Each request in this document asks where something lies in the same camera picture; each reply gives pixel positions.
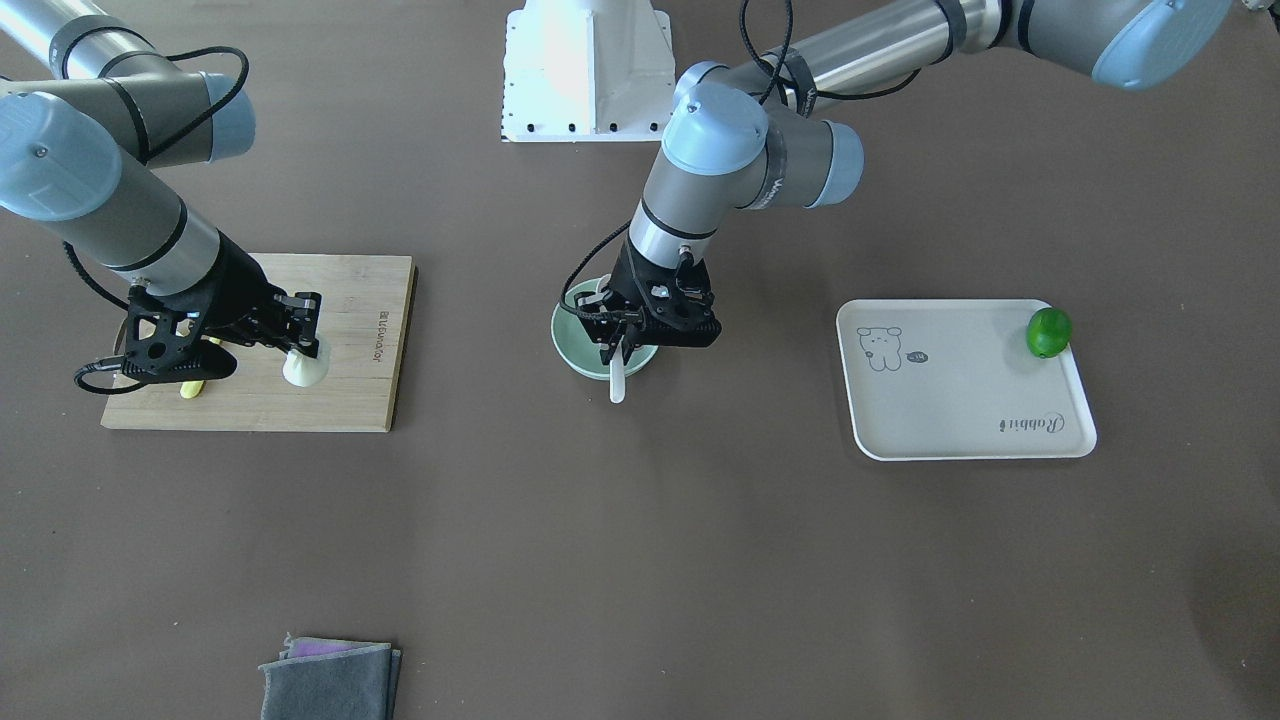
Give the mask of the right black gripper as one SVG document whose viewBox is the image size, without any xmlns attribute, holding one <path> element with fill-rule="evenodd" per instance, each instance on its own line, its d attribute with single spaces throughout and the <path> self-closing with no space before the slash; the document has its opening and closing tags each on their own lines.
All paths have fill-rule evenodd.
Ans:
<svg viewBox="0 0 1280 720">
<path fill-rule="evenodd" d="M 321 348 L 321 304 L 317 292 L 289 296 L 271 284 L 259 263 L 224 234 L 211 269 L 195 286 L 198 334 L 306 359 L 317 359 Z"/>
</svg>

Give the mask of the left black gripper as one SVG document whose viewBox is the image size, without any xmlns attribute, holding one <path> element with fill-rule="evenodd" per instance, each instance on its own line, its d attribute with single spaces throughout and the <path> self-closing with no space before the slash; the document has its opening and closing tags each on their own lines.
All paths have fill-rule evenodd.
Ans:
<svg viewBox="0 0 1280 720">
<path fill-rule="evenodd" d="M 605 366 L 618 348 L 626 364 L 641 345 L 704 348 L 721 333 L 704 261 L 684 258 L 676 268 L 660 266 L 625 241 L 607 288 L 598 306 L 613 314 L 598 322 L 599 354 Z"/>
</svg>

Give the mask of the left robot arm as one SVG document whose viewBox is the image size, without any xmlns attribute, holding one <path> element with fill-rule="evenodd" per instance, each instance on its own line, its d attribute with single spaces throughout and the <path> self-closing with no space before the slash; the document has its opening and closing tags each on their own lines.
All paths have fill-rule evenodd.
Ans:
<svg viewBox="0 0 1280 720">
<path fill-rule="evenodd" d="M 567 293 L 613 370 L 643 346 L 704 348 L 721 333 L 705 255 L 733 209 L 847 199 L 858 135 L 818 120 L 833 102 L 900 91 L 957 53 L 1012 47 L 1126 91 L 1161 85 L 1212 38 L 1226 1 L 895 1 L 731 68 L 680 77 L 669 123 L 620 256 L 591 293 Z"/>
</svg>

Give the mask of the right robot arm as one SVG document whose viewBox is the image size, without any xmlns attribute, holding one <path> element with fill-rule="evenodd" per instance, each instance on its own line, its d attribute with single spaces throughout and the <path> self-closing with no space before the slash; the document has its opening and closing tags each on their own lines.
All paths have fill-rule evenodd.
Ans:
<svg viewBox="0 0 1280 720">
<path fill-rule="evenodd" d="M 156 176 L 252 146 L 248 63 L 232 77 L 183 70 L 91 1 L 5 1 L 3 31 L 52 73 L 3 85 L 3 208 L 119 275 L 132 314 L 192 323 L 192 340 L 155 333 L 138 359 L 218 355 L 214 337 L 317 357 L 320 297 L 271 284 Z"/>
</svg>

